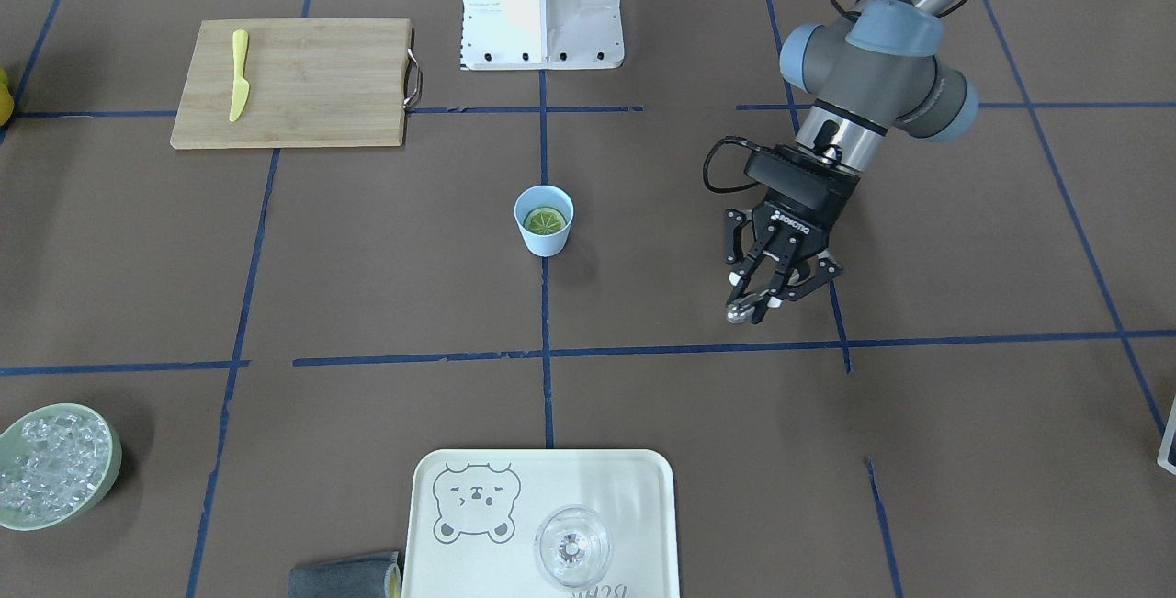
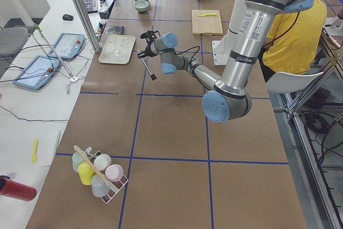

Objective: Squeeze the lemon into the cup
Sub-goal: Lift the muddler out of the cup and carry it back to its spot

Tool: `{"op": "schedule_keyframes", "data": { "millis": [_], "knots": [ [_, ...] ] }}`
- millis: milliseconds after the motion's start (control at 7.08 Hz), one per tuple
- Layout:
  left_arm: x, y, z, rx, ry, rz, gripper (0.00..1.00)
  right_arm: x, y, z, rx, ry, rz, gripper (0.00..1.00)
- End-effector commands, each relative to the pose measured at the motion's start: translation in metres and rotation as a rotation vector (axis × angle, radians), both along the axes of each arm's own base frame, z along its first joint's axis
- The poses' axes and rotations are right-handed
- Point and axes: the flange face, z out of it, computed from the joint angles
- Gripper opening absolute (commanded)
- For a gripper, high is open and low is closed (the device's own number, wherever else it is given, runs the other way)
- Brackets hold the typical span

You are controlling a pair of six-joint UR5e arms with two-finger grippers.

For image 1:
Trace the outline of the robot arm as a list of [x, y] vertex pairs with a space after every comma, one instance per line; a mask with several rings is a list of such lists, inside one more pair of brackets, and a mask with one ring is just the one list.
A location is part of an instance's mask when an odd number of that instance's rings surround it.
[[730, 323], [757, 323], [842, 273], [829, 237], [888, 132], [953, 141], [978, 115], [978, 89], [938, 51], [944, 18], [967, 0], [856, 0], [834, 23], [795, 28], [781, 47], [787, 83], [811, 95], [791, 143], [728, 136], [717, 149], [748, 152], [751, 209], [724, 213]]

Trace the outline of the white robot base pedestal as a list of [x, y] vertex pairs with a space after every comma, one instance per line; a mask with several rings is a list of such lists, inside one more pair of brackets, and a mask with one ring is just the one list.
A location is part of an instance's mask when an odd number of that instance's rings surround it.
[[462, 0], [463, 70], [613, 70], [626, 46], [621, 0]]

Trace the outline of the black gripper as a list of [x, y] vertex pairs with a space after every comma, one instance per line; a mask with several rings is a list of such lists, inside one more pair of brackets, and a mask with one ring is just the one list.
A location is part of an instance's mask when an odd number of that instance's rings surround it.
[[[753, 305], [753, 322], [759, 323], [770, 309], [786, 301], [799, 301], [831, 283], [843, 266], [827, 254], [829, 230], [766, 199], [755, 209], [727, 209], [724, 213], [724, 255], [730, 266], [731, 293], [727, 305]], [[768, 284], [751, 291], [751, 276], [764, 258], [788, 267], [788, 276], [773, 273]]]

